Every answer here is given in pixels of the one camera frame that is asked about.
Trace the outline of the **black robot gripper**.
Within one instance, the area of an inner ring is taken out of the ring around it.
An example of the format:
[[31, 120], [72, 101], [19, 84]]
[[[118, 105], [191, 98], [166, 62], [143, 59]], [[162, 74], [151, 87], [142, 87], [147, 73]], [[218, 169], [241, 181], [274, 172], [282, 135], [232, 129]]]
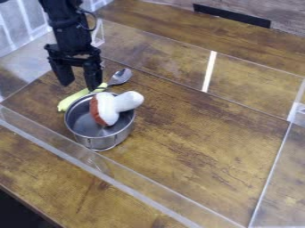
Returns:
[[87, 15], [95, 15], [82, 8], [83, 0], [38, 0], [48, 16], [48, 24], [56, 39], [46, 45], [50, 66], [63, 86], [74, 79], [71, 66], [83, 67], [86, 85], [94, 91], [103, 82], [100, 51], [92, 46], [92, 32]]

